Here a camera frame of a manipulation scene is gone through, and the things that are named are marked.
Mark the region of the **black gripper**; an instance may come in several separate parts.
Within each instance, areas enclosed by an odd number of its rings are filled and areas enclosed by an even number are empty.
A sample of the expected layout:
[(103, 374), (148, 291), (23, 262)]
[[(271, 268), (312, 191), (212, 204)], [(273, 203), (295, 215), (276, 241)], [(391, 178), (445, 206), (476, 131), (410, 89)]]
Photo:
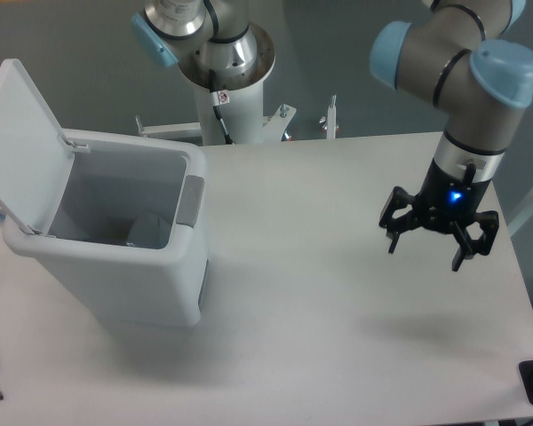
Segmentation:
[[(467, 183), (452, 177), (431, 161), (418, 194), (410, 195), (395, 186), (380, 213), (378, 225), (391, 240), (388, 253), (394, 253), (403, 233), (422, 226), (442, 234), (452, 233), (459, 246), (452, 260), (453, 272), (477, 254), (487, 256), (497, 236), (499, 214), (495, 210), (476, 211), (488, 186), (488, 181)], [(481, 229), (477, 239), (467, 231), (474, 224)]]

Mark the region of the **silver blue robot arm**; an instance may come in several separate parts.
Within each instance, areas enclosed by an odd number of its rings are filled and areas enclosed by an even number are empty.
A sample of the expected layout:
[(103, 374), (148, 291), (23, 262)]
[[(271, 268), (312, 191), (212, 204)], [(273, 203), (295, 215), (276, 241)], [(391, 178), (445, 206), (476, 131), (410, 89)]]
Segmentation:
[[(452, 266), (486, 256), (499, 228), (480, 202), (533, 100), (533, 51), (503, 39), (522, 1), (432, 1), (422, 26), (394, 21), (376, 37), (370, 72), (448, 115), (416, 194), (395, 187), (379, 224), (391, 242), (418, 228), (452, 235)], [(258, 87), (274, 66), (270, 37), (245, 1), (148, 1), (131, 19), (144, 51), (178, 66), (201, 90), (199, 121), (207, 145), (261, 143), (262, 103), (235, 94)]]

